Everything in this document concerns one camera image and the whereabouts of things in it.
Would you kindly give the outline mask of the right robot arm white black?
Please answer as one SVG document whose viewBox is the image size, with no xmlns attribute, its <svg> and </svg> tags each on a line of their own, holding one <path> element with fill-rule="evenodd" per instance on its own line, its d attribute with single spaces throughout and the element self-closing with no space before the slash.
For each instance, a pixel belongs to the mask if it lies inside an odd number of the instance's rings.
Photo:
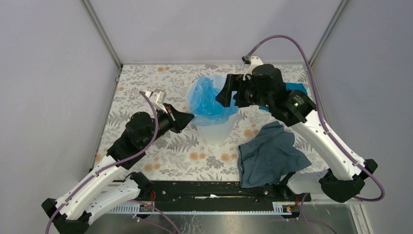
<svg viewBox="0 0 413 234">
<path fill-rule="evenodd" d="M 281 198 L 298 194 L 324 194 L 344 203 L 358 198 L 365 179 L 377 169 L 373 159 L 355 154 L 321 117 L 316 104 L 303 91 L 286 87 L 281 71 L 272 64 L 250 65 L 245 74 L 228 74 L 216 101 L 224 107 L 257 105 L 292 128 L 324 157 L 328 169 L 318 173 L 289 172 L 281 181 Z"/>
</svg>

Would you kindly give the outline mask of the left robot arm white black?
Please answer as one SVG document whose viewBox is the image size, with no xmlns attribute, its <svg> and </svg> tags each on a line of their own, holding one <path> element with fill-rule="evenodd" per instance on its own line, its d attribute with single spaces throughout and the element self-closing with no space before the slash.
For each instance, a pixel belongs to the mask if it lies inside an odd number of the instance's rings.
<svg viewBox="0 0 413 234">
<path fill-rule="evenodd" d="M 194 115 L 177 111 L 165 104 L 165 110 L 133 114 L 121 136 L 107 150 L 106 156 L 72 190 L 60 198 L 48 198 L 42 208 L 49 217 L 46 233 L 55 226 L 60 234 L 83 234 L 104 213 L 133 199 L 153 198 L 152 182 L 142 173 L 133 172 L 116 188 L 102 193 L 116 177 L 126 173 L 162 135 L 182 132 Z"/>
</svg>

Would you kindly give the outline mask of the blue plastic trash bag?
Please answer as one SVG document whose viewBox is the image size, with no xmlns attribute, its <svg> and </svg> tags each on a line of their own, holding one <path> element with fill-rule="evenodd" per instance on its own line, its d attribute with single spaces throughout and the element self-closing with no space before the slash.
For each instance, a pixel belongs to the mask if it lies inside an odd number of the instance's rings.
<svg viewBox="0 0 413 234">
<path fill-rule="evenodd" d="M 224 87 L 226 78 L 221 75 L 201 76 L 197 79 L 187 93 L 190 113 L 194 115 L 192 124 L 197 126 L 210 126 L 223 124 L 231 115 L 238 112 L 239 108 L 232 100 L 229 107 L 223 107 L 215 100 Z"/>
</svg>

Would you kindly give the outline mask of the white paper trash bin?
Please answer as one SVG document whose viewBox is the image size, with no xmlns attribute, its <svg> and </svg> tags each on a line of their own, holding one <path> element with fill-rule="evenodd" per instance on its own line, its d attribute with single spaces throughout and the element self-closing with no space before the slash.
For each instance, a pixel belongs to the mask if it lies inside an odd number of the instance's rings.
<svg viewBox="0 0 413 234">
<path fill-rule="evenodd" d="M 237 113 L 234 115 L 231 115 L 229 117 L 229 120 L 223 124 L 210 125 L 210 126 L 197 126 L 197 125 L 192 124 L 191 122 L 190 123 L 196 127 L 198 134 L 205 142 L 209 144 L 221 144 L 223 143 L 223 141 L 225 141 L 229 137 L 234 127 L 236 117 L 237 117 Z"/>
</svg>

